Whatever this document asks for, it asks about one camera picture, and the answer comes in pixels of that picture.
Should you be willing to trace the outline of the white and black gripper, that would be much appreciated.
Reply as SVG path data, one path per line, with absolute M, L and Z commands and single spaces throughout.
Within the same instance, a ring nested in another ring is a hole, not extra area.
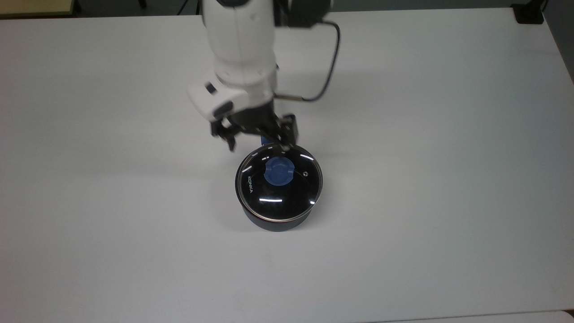
M 276 80 L 247 88 L 236 88 L 221 80 L 205 80 L 188 88 L 192 106 L 210 124 L 210 133 L 228 144 L 235 151 L 236 135 L 248 134 L 263 137 L 278 145 L 285 153 L 299 139 L 296 117 L 285 114 L 278 117 L 274 109 Z

